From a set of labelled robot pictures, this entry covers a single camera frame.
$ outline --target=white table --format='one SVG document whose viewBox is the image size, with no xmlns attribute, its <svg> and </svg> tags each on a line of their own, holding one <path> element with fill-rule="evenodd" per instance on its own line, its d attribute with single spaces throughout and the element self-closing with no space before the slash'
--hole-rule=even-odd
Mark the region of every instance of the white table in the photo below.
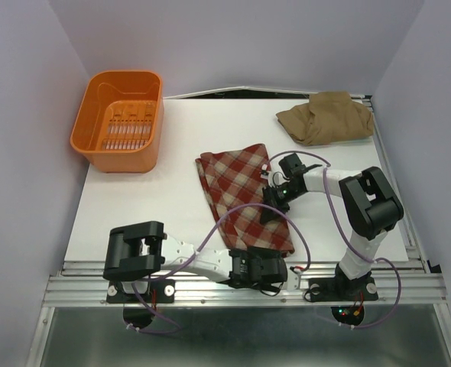
<svg viewBox="0 0 451 367">
<path fill-rule="evenodd" d="M 109 231 L 117 226 L 157 220 L 165 231 L 186 242 L 200 244 L 213 226 L 194 160 L 206 151 L 220 152 L 265 143 L 268 154 L 299 149 L 331 161 L 333 168 L 361 170 L 381 166 L 373 139 L 306 148 L 295 144 L 275 114 L 306 102 L 295 99 L 168 99 L 156 167 L 147 174 L 104 174 L 89 167 L 66 261 L 104 261 Z M 300 157 L 306 165 L 318 163 Z M 273 168 L 278 168 L 277 161 Z M 343 228 L 351 233 L 340 198 L 333 198 Z M 325 195 L 308 193 L 290 205 L 288 216 L 310 246 L 313 261 L 336 262 L 346 246 L 333 222 Z M 306 253 L 290 231 L 295 253 L 289 259 L 305 261 Z M 378 255 L 406 261 L 400 228 L 391 231 Z M 216 233 L 208 246 L 224 248 Z"/>
</svg>

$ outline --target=brown folded cloth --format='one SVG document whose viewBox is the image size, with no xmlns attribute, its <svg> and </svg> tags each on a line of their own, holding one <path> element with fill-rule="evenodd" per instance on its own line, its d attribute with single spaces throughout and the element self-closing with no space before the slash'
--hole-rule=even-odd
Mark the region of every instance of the brown folded cloth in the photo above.
<svg viewBox="0 0 451 367">
<path fill-rule="evenodd" d="M 195 160 L 205 198 L 216 222 L 235 206 L 261 203 L 262 189 L 267 181 L 261 178 L 261 166 L 268 162 L 263 144 L 240 151 L 202 153 Z M 248 246 L 273 248 L 284 254 L 294 252 L 290 231 L 285 219 L 266 225 L 259 222 L 261 208 L 246 207 L 231 214 L 219 227 L 228 248 L 246 249 Z"/>
<path fill-rule="evenodd" d="M 297 143 L 322 145 L 373 135 L 373 115 L 348 92 L 311 94 L 309 103 L 277 113 L 278 121 Z"/>
</svg>

